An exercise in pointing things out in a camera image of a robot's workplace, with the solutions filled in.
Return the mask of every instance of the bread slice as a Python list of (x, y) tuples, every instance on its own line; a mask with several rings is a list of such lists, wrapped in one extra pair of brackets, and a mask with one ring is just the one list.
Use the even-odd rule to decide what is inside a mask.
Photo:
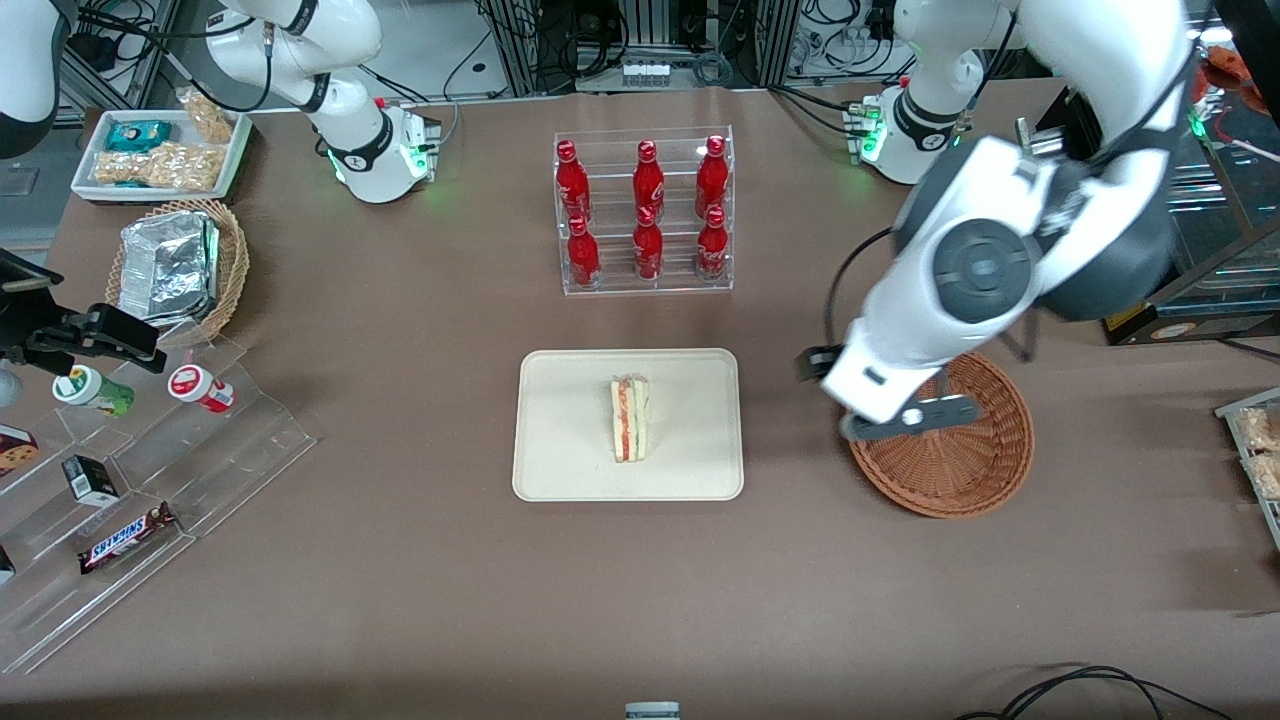
[(649, 380), (626, 375), (609, 386), (613, 397), (613, 459), (639, 462), (649, 452)]

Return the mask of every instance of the brown wicker basket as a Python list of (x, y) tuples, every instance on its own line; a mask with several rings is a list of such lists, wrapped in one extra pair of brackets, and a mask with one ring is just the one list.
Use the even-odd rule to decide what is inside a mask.
[[(947, 365), (951, 392), (973, 397), (977, 421), (955, 428), (850, 442), (867, 479), (890, 500), (931, 518), (972, 518), (1004, 505), (1027, 479), (1036, 436), (1012, 380), (977, 354)], [(932, 397), (936, 383), (920, 388)]]
[[(177, 200), (151, 210), (146, 217), (163, 215), (177, 210), (204, 210), (218, 224), (218, 307), (201, 323), (207, 337), (218, 334), (230, 322), (239, 305), (244, 278), (248, 275), (248, 243), (236, 215), (216, 200)], [(115, 305), (120, 299), (120, 268), (124, 266), (124, 243), (115, 252), (111, 277), (106, 281), (106, 301)]]

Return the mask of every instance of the red bottle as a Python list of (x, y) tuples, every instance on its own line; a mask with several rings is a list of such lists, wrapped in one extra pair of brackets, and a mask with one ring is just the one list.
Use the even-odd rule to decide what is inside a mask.
[(708, 208), (724, 200), (724, 188), (728, 187), (724, 145), (724, 136), (713, 135), (707, 138), (707, 156), (698, 168), (698, 197), (694, 200), (694, 211), (699, 218), (705, 218)]
[(631, 176), (631, 190), (635, 191), (636, 208), (653, 208), (662, 220), (663, 177), (658, 167), (658, 145), (652, 140), (641, 140), (636, 149), (640, 163)]
[(636, 232), (631, 234), (636, 249), (636, 275), (655, 281), (662, 274), (662, 231), (653, 208), (636, 208)]
[(568, 215), (582, 215), (591, 220), (591, 188), (586, 183), (586, 168), (577, 161), (577, 147), (572, 140), (556, 143), (556, 186), (559, 190), (561, 204)]
[(600, 247), (586, 232), (586, 218), (582, 215), (568, 219), (568, 266), (577, 287), (600, 287)]
[(707, 227), (698, 233), (698, 277), (710, 282), (723, 275), (726, 251), (728, 231), (724, 229), (724, 209), (712, 205), (707, 209)]

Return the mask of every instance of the table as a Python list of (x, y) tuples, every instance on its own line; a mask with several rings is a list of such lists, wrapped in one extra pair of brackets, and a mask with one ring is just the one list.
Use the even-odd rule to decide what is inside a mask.
[[(993, 83), (979, 129), (1011, 135), (1057, 87)], [(951, 717), (1070, 661), (1238, 716), (1280, 707), (1275, 550), (1212, 415), (1277, 384), (1274, 366), (1215, 343), (1107, 348), (1092, 323), (1043, 323), (1027, 366), (993, 343), (1033, 411), (1030, 478), (988, 516), (919, 518), (861, 479), (832, 402), (791, 369), (820, 342), (836, 265), (906, 188), (764, 92), (465, 117), (439, 182), (387, 206), (334, 182), (303, 117), (256, 119), (234, 206), (252, 269), (227, 332), (320, 445), (35, 674), (0, 678), (26, 703), (6, 717), (607, 719), (639, 700), (692, 720)], [(714, 123), (739, 142), (735, 290), (562, 297), (553, 132)], [(49, 259), (60, 300), (99, 297), (141, 214), (72, 200)], [(888, 254), (852, 269), (841, 323)], [(739, 498), (515, 497), (527, 352), (701, 346), (740, 364)], [(14, 418), (49, 409), (23, 374)], [(1060, 692), (1060, 708), (1140, 708)]]

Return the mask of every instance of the acrylic bottle rack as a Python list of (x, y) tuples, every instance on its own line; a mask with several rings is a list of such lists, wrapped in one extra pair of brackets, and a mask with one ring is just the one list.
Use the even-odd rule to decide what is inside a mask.
[[(707, 154), (707, 137), (722, 135), (727, 141), (728, 187), (724, 191), (726, 249), (724, 273), (707, 282), (694, 272), (698, 259), (698, 233), (703, 220), (694, 213), (698, 168)], [(591, 188), (590, 232), (600, 249), (602, 282), (596, 288), (573, 283), (568, 261), (568, 217), (556, 188), (556, 145), (552, 156), (552, 201), (556, 204), (557, 241), (561, 252), (561, 282), (567, 296), (634, 295), (644, 292), (727, 291), (733, 287), (733, 129), (731, 126), (660, 128), (635, 131), (561, 132), (556, 142), (572, 140), (577, 159), (586, 169)], [(636, 146), (641, 140), (658, 145), (658, 165), (664, 173), (664, 210), (658, 227), (663, 234), (662, 275), (640, 279), (635, 273), (631, 233), (636, 227), (631, 177), (636, 169)]]
[[(0, 584), (5, 673), (36, 669), (315, 445), (244, 372), (243, 348), (220, 337), (210, 341), (189, 324), (166, 333), (160, 347), (169, 355), (164, 373), (127, 364), (108, 375), (134, 389), (127, 414), (60, 407), (28, 428), (40, 455), (0, 478), (0, 546), (17, 570)], [(227, 413), (168, 393), (169, 374), (188, 356), (234, 388)], [(102, 461), (120, 498), (101, 509), (76, 502), (61, 469), (72, 455)], [(177, 523), (81, 574), (77, 553), (163, 501)]]

